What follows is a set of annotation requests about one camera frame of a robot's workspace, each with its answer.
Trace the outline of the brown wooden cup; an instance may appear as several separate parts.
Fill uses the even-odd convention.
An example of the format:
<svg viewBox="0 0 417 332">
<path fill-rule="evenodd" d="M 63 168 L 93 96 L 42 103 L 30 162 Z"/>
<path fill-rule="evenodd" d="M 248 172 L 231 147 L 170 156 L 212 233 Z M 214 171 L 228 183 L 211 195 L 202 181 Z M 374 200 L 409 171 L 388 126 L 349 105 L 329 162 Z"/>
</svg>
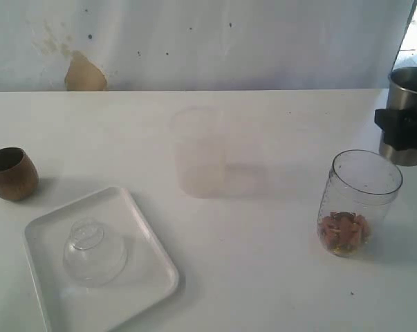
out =
<svg viewBox="0 0 417 332">
<path fill-rule="evenodd" d="M 0 149 L 0 198 L 20 201 L 29 197 L 39 183 L 34 163 L 20 147 Z"/>
</svg>

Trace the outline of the clear plastic shaker cup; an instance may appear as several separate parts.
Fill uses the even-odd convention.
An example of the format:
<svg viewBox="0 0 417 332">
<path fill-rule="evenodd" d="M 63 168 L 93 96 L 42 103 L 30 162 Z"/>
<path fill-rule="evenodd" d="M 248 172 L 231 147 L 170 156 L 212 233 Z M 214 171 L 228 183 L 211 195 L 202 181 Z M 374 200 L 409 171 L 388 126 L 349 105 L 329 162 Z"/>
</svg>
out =
<svg viewBox="0 0 417 332">
<path fill-rule="evenodd" d="M 368 242 L 384 221 L 402 184 L 399 168 L 377 153 L 351 149 L 336 155 L 317 215 L 317 235 L 323 247 L 328 251 L 319 235 L 318 224 L 331 212 L 353 212 L 364 216 L 371 231 Z"/>
</svg>

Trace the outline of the clear dome strainer lid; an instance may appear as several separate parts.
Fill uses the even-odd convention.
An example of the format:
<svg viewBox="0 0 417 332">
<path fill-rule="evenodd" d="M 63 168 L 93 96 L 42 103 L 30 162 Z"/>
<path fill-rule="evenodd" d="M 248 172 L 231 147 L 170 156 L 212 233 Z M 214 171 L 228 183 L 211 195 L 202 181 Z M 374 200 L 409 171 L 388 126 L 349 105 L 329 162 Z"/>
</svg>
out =
<svg viewBox="0 0 417 332">
<path fill-rule="evenodd" d="M 111 226 L 93 218 L 76 221 L 63 251 L 63 266 L 77 284 L 100 287 L 117 277 L 127 262 L 123 237 Z"/>
</svg>

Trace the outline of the stainless steel tumbler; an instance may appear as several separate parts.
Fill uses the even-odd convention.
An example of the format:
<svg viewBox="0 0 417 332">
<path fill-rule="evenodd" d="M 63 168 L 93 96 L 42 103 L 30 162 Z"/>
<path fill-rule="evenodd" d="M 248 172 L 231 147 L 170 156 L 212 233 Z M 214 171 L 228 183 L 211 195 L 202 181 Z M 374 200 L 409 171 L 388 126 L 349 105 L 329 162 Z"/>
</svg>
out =
<svg viewBox="0 0 417 332">
<path fill-rule="evenodd" d="M 417 110 L 417 67 L 397 68 L 389 74 L 389 92 L 384 109 Z M 379 153 L 392 163 L 405 167 L 417 166 L 417 149 L 395 150 L 383 141 L 382 131 Z"/>
</svg>

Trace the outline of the white rectangular tray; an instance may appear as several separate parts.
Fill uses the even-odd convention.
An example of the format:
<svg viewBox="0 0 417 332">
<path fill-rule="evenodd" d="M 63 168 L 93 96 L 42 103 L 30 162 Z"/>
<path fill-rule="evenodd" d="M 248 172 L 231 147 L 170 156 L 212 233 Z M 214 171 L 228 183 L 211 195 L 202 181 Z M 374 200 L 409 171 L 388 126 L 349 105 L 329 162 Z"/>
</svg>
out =
<svg viewBox="0 0 417 332">
<path fill-rule="evenodd" d="M 47 331 L 114 331 L 178 287 L 173 261 L 121 187 L 37 217 L 24 244 Z"/>
</svg>

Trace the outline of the frosted translucent plastic cup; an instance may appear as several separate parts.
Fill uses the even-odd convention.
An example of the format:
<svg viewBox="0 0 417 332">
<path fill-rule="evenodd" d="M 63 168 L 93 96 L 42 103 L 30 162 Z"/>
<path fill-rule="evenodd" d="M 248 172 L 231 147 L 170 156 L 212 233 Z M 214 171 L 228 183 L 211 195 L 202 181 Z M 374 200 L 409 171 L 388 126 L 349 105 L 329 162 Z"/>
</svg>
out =
<svg viewBox="0 0 417 332">
<path fill-rule="evenodd" d="M 188 107 L 173 115 L 169 127 L 179 187 L 196 198 L 218 196 L 226 176 L 223 111 Z"/>
</svg>

